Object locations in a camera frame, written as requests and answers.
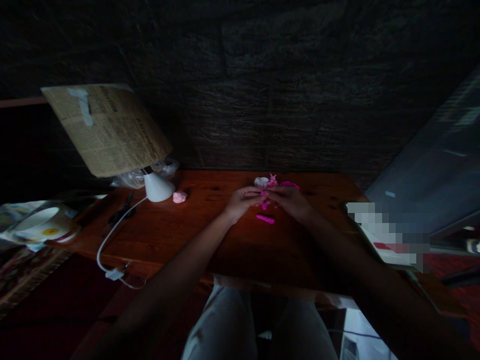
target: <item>newspaper lamp shade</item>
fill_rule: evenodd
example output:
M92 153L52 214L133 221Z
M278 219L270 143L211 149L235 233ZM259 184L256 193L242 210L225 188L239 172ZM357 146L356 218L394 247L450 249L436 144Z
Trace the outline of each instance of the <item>newspaper lamp shade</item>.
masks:
M145 168L172 145L126 84L44 87L43 95L98 178Z

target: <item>cable plug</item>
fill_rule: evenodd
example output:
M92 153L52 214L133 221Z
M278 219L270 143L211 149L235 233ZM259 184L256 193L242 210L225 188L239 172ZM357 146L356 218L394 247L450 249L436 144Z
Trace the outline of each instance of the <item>cable plug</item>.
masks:
M113 281L122 278L124 275L125 273L122 270L120 270L118 267L105 272L105 277Z

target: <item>leg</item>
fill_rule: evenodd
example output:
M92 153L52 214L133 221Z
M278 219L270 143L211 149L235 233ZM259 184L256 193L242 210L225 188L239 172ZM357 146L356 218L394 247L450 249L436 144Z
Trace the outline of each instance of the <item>leg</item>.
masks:
M315 304L289 299L271 337L271 359L337 359Z
M187 359L256 359L250 294L215 285L183 349Z

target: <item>plastic bag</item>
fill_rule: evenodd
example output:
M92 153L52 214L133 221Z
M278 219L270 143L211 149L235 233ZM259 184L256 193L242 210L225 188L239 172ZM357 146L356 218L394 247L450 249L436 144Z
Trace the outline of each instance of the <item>plastic bag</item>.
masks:
M156 163L150 165L151 169L163 176L165 179L171 179L175 176L175 172L179 168L180 163L170 157L166 157ZM144 171L136 169L123 174L112 177L110 186L116 188L140 189L145 186Z

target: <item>scissors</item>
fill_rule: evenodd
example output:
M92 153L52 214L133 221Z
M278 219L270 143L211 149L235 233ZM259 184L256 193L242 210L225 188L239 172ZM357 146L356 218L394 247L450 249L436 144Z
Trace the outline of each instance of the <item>scissors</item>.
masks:
M126 198L125 204L123 205L123 208L117 212L115 212L110 218L108 219L108 225L112 226L115 225L116 223L119 222L120 218L130 209L130 202L132 201L132 198L134 197L134 193L131 192L128 194L128 197ZM134 214L135 214L135 208L130 210L130 212L125 215L123 220L125 219L130 219Z

